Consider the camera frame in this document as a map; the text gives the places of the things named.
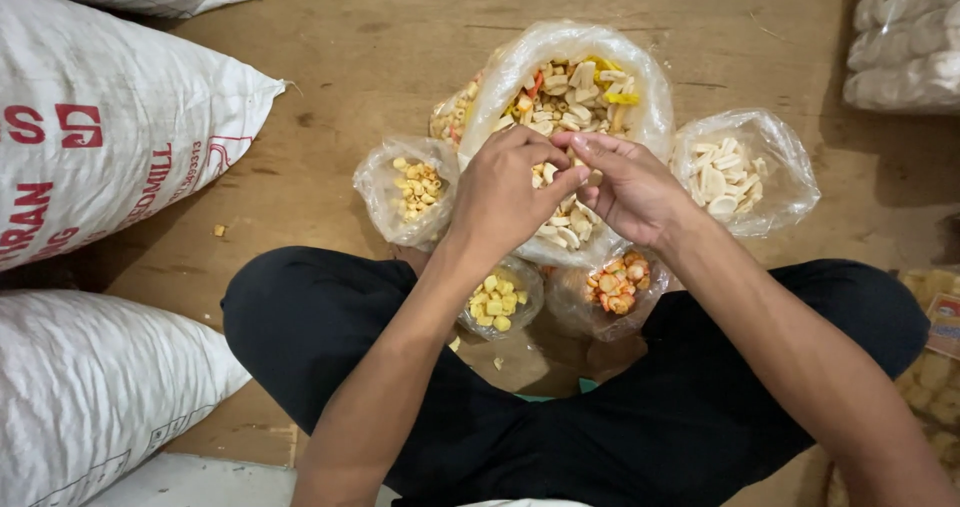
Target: plywood floor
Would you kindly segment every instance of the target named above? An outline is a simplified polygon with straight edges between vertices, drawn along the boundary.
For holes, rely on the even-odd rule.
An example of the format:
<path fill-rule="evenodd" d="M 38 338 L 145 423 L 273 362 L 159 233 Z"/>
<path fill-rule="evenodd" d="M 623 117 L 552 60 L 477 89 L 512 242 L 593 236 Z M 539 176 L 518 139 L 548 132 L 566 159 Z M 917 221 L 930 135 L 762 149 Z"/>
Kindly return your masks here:
<path fill-rule="evenodd" d="M 360 160 L 383 136 L 425 133 L 433 104 L 532 22 L 570 18 L 612 25 L 649 48 L 673 83 L 678 124 L 765 107 L 797 130 L 822 201 L 801 225 L 749 243 L 764 265 L 819 257 L 927 265 L 943 251 L 936 222 L 958 210 L 960 125 L 840 106 L 852 2 L 263 0 L 152 22 L 296 88 L 276 100 L 249 153 L 220 180 L 68 261 L 85 288 L 220 329 L 227 282 L 260 252 L 307 244 L 384 257 L 351 187 Z M 227 226 L 223 238 L 211 235 L 214 224 Z M 461 354 L 499 387 L 567 394 L 584 346 L 551 336 L 551 326 L 542 317 L 528 338 L 468 342 Z M 495 356 L 505 361 L 499 372 Z M 298 436 L 251 383 L 170 450 L 293 464 Z M 812 505 L 822 467 L 823 456 L 803 455 L 739 504 Z"/>

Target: person's right hand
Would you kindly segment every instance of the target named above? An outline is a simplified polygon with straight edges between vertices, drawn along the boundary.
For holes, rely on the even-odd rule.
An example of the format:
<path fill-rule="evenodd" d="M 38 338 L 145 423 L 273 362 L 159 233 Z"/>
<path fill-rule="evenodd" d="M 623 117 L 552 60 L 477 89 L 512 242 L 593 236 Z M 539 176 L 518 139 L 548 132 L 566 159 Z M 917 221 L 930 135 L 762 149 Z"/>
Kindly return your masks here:
<path fill-rule="evenodd" d="M 703 216 L 670 170 L 647 147 L 596 133 L 563 132 L 553 145 L 572 148 L 591 169 L 603 171 L 599 187 L 583 187 L 580 202 L 624 239 L 658 247 L 665 233 L 689 217 Z"/>

